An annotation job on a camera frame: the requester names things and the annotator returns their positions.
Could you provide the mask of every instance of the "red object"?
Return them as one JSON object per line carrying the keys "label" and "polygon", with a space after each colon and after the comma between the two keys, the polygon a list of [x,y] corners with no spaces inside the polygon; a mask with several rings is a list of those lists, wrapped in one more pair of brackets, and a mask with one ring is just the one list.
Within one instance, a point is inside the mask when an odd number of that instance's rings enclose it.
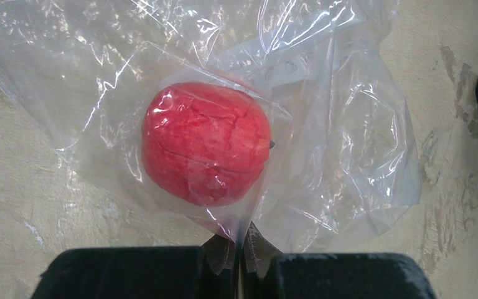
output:
{"label": "red object", "polygon": [[142,161],[167,192],[198,206],[226,206],[252,187],[268,159],[270,126],[251,96],[206,83],[178,83],[151,102]]}

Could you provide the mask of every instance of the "scuffed surface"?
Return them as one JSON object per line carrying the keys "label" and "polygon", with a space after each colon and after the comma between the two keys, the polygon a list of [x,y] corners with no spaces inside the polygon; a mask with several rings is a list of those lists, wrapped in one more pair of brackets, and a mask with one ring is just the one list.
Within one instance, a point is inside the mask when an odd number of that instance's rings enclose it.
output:
{"label": "scuffed surface", "polygon": [[[439,299],[478,298],[478,112],[472,97],[478,0],[402,2],[382,57],[408,98],[424,193],[421,205],[391,231],[351,251],[408,254]],[[131,212],[84,183],[0,92],[0,298],[27,298],[65,249],[202,244],[208,238],[183,219]]]}

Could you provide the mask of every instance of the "red fruit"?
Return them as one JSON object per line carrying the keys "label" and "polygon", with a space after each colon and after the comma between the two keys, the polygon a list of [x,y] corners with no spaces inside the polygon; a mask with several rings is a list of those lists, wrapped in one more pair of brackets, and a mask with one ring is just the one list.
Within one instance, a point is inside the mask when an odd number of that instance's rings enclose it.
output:
{"label": "red fruit", "polygon": [[144,169],[159,187],[198,206],[226,206],[263,171],[270,126],[244,92],[178,83],[151,102],[142,139]]}

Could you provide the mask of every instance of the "worn floor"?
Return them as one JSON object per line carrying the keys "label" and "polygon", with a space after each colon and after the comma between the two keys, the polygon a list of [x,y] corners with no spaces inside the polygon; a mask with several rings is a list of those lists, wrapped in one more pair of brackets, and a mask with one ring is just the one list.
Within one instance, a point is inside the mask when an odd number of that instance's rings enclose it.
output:
{"label": "worn floor", "polygon": [[[478,0],[403,1],[382,55],[408,98],[424,191],[391,231],[349,251],[408,254],[438,298],[478,298]],[[0,298],[27,298],[67,248],[208,237],[83,182],[0,92]]]}

